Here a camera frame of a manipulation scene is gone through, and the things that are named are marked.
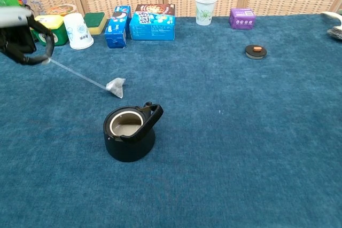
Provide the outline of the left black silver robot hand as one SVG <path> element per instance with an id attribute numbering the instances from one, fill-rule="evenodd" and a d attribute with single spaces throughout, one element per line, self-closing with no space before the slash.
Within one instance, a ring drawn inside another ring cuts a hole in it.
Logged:
<path id="1" fill-rule="evenodd" d="M 36 51 L 31 29 L 45 36 L 46 48 L 41 56 L 25 55 Z M 19 6 L 1 7 L 1 53 L 21 65 L 47 64 L 51 60 L 54 47 L 52 31 L 36 21 L 31 10 Z"/>

